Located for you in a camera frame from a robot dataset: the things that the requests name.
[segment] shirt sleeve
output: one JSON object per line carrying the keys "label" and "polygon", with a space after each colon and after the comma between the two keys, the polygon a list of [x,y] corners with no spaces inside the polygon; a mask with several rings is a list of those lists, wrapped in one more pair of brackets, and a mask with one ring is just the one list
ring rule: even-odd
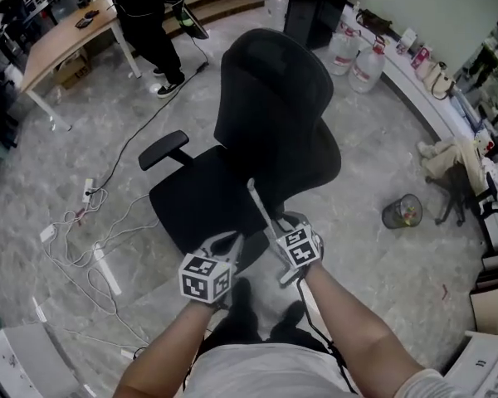
{"label": "shirt sleeve", "polygon": [[437,371],[422,370],[411,376],[394,398],[471,398],[466,392],[450,385]]}

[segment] tiled floor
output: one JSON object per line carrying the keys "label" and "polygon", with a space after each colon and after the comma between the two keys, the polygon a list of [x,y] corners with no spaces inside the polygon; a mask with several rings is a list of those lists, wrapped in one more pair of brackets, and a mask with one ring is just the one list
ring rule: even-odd
{"label": "tiled floor", "polygon": [[[106,187],[106,203],[70,233],[71,255],[77,257],[88,249],[135,198],[177,168],[177,163],[166,160],[148,172],[139,169],[137,157],[155,139],[182,129],[190,137],[185,150],[191,155],[215,144],[212,132],[222,53],[264,19],[264,9],[258,9],[208,26],[211,38],[199,44],[211,66],[130,143]],[[186,36],[174,43],[185,70],[194,72],[201,53]],[[0,165],[0,314],[8,326],[36,321],[37,303],[54,327],[141,345],[52,264],[39,241],[41,231],[65,210],[81,209],[85,179],[105,178],[125,138],[163,103],[149,92],[155,82],[152,66],[142,59],[138,63],[144,75],[136,80],[120,49],[112,46],[93,60],[92,73],[75,88],[53,89],[47,98],[73,129],[52,132],[47,117],[33,109],[23,123],[18,148]],[[444,197],[423,181],[414,147],[418,140],[429,138],[396,95],[383,83],[368,95],[357,95],[346,78],[333,80],[334,98],[324,117],[342,152],[341,173],[332,183],[293,197],[286,208],[305,213],[324,237],[325,266],[330,272],[383,317],[422,364],[441,368],[464,330],[473,328],[468,292],[481,266],[477,224],[470,219],[456,227],[452,218],[443,226],[434,225]],[[406,192],[416,194],[424,205],[421,225],[385,229],[381,209]],[[152,221],[155,215],[143,199],[120,228]],[[144,339],[152,340],[185,303],[175,278],[181,255],[162,226],[122,235],[104,252],[121,289],[115,297],[120,316]],[[64,260],[62,246],[53,253]],[[273,265],[273,261],[271,256],[263,257],[248,270],[264,328],[297,299],[294,289],[278,289],[272,269],[269,278],[255,275],[261,274],[261,265]],[[88,287],[86,269],[65,270]],[[444,299],[443,286],[448,291]],[[107,311],[112,310],[103,296],[94,290],[89,293]],[[88,384],[99,397],[110,397],[129,364],[120,349],[60,328],[47,329],[81,384]]]}

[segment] mesh backrest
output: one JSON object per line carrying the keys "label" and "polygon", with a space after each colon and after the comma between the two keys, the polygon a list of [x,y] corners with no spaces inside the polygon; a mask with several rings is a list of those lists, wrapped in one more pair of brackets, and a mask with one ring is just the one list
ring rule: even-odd
{"label": "mesh backrest", "polygon": [[337,175],[339,150],[321,120],[333,91],[319,59],[280,32],[249,31],[224,54],[214,136],[267,205]]}

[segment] mesh trash can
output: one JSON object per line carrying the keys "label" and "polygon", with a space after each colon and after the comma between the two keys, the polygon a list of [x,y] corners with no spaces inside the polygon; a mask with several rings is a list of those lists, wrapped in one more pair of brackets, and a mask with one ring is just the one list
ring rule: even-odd
{"label": "mesh trash can", "polygon": [[387,205],[382,212],[382,222],[389,229],[418,226],[421,219],[421,202],[409,194]]}

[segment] person's right arm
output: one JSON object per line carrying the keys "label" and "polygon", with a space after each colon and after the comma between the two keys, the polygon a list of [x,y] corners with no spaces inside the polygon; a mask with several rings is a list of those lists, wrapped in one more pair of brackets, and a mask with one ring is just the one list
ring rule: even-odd
{"label": "person's right arm", "polygon": [[341,286],[320,261],[311,265],[305,280],[363,396],[393,398],[407,379],[423,370],[389,326]]}

